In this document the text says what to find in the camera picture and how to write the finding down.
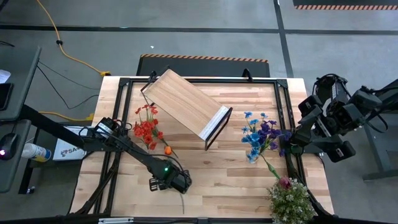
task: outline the warning tape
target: warning tape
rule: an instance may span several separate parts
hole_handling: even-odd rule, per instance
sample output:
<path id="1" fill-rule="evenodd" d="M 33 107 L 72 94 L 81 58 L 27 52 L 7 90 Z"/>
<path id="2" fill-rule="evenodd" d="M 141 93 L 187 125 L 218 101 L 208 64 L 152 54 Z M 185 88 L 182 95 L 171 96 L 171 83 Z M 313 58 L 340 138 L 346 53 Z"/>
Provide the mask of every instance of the warning tape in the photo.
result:
<path id="1" fill-rule="evenodd" d="M 398 6 L 326 6 L 326 5 L 299 5 L 294 6 L 302 10 L 397 10 Z"/>
<path id="2" fill-rule="evenodd" d="M 254 58 L 234 58 L 234 57 L 212 57 L 212 56 L 188 56 L 188 55 L 164 55 L 164 54 L 142 54 L 140 57 L 160 57 L 160 58 L 185 58 L 185 59 L 205 59 L 205 60 L 230 60 L 240 62 L 265 62 L 265 59 Z"/>

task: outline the computer mouse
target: computer mouse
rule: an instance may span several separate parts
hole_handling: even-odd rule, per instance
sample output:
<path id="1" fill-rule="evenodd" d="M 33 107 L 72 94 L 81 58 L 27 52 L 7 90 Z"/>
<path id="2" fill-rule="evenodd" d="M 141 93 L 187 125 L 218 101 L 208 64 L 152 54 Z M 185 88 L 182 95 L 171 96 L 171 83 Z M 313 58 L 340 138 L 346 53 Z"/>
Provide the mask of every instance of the computer mouse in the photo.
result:
<path id="1" fill-rule="evenodd" d="M 8 133 L 0 139 L 0 159 L 9 160 L 14 157 L 17 151 L 18 135 Z"/>

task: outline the pink flower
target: pink flower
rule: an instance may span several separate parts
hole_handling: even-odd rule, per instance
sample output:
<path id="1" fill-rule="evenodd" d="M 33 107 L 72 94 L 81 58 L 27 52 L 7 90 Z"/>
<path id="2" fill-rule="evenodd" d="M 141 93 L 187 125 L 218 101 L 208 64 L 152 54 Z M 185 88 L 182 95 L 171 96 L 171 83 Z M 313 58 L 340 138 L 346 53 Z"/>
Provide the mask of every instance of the pink flower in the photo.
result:
<path id="1" fill-rule="evenodd" d="M 290 183 L 288 177 L 282 177 L 279 179 L 279 184 L 286 190 L 292 187 L 292 183 Z"/>

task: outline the white bottle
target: white bottle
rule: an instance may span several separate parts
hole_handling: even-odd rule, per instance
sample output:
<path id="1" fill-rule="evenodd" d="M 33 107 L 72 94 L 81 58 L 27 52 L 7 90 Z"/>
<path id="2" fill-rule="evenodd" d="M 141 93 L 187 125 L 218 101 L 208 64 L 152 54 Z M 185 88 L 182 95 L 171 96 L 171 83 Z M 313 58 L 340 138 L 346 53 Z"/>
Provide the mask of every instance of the white bottle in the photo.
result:
<path id="1" fill-rule="evenodd" d="M 22 157 L 37 162 L 47 162 L 51 158 L 51 151 L 32 143 L 26 143 L 22 152 Z"/>

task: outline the desk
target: desk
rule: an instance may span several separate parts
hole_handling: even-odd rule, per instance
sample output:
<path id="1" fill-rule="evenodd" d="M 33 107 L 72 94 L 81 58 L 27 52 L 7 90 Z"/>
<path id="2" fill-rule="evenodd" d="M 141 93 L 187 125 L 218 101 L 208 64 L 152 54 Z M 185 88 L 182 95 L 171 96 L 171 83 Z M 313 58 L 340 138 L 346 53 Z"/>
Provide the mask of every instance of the desk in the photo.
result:
<path id="1" fill-rule="evenodd" d="M 104 77 L 93 125 L 102 117 L 112 117 L 120 77 Z M 300 120 L 297 105 L 306 97 L 301 78 L 287 79 L 294 118 Z M 138 120 L 135 110 L 145 104 L 140 93 L 144 84 L 136 83 L 132 89 L 128 121 Z M 159 129 L 179 156 L 184 169 L 193 181 L 183 195 L 185 214 L 182 213 L 180 194 L 175 190 L 151 192 L 146 168 L 130 155 L 123 153 L 114 194 L 112 216 L 128 217 L 228 217 L 269 218 L 267 187 L 275 182 L 264 161 L 250 164 L 246 160 L 248 144 L 241 143 L 241 128 L 246 124 L 243 111 L 252 111 L 256 117 L 265 112 L 269 119 L 279 120 L 274 88 L 268 84 L 252 83 L 196 83 L 200 90 L 222 105 L 232 106 L 229 123 L 208 151 L 204 142 L 166 112 L 159 109 Z M 125 94 L 120 107 L 124 106 Z M 158 144 L 155 152 L 162 153 Z M 81 166 L 71 212 L 78 210 L 93 193 L 100 179 L 104 153 L 94 152 Z M 280 175 L 287 175 L 285 159 L 277 152 L 266 152 L 266 159 Z M 303 155 L 308 186 L 326 210 L 333 213 L 325 171 L 319 158 Z M 105 190 L 103 205 L 107 197 Z"/>

